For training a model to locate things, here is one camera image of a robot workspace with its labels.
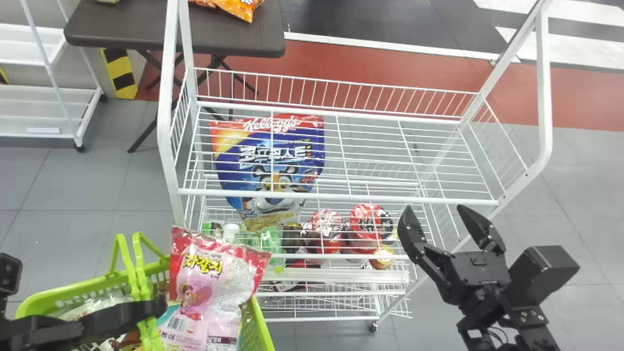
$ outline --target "cable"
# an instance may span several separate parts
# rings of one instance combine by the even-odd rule
[[[498,340],[500,342],[501,345],[503,345],[503,340],[499,337],[498,334],[496,334],[495,332],[488,330],[487,333],[491,336],[493,336],[496,340]]]
[[[503,333],[503,335],[505,335],[505,344],[509,344],[509,337],[507,336],[507,332],[505,332],[505,330],[503,330],[502,328],[498,328],[498,327],[490,327],[490,328],[500,330],[500,332]]]

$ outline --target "gray tile floor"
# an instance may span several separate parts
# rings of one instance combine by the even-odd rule
[[[112,237],[142,230],[170,245],[170,204],[155,137],[126,148],[153,118],[156,103],[111,99],[98,106],[87,152],[51,141],[0,139],[0,251],[20,257],[20,292],[29,294],[102,274]],[[537,128],[510,126],[520,152],[537,154]],[[539,244],[561,244],[581,271],[544,304],[563,350],[624,344],[624,133],[556,129],[547,169],[495,218],[509,261]],[[390,318],[371,335],[364,322],[270,324],[278,350],[462,350],[461,313],[424,284],[413,319]]]

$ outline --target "yellow and black warning stripe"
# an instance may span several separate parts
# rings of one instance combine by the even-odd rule
[[[137,83],[134,81],[130,58],[125,49],[102,49],[102,56],[109,73],[110,83],[115,95],[120,99],[134,99],[137,95]]]
[[[11,82],[9,82],[9,78],[6,76],[6,73],[4,73],[4,71],[2,70],[2,67],[0,67],[0,84],[10,84]]]

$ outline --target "red floor stripe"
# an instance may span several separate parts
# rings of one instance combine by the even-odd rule
[[[209,55],[195,55],[196,66],[209,62]],[[227,63],[238,71],[462,91],[477,91],[492,70],[489,62],[479,59],[302,41],[287,41],[286,54],[279,59],[232,56]],[[157,74],[153,66],[145,67],[137,99],[158,99],[160,86],[144,89]],[[183,76],[183,64],[176,75]],[[622,92],[623,74],[553,68],[553,123],[556,127],[624,131]],[[501,122],[536,124],[535,66],[512,64],[489,101]]]

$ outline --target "cartoon tiger character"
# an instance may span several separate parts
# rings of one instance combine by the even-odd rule
[[[293,182],[293,174],[299,172],[299,167],[287,165],[286,169],[271,173],[271,169],[266,170],[262,165],[253,168],[253,176],[258,178],[259,192],[308,192],[305,188]],[[301,199],[283,199],[276,197],[264,197],[258,194],[256,197],[243,197],[243,208],[253,209],[262,214],[271,214],[274,212],[298,212],[303,207]]]

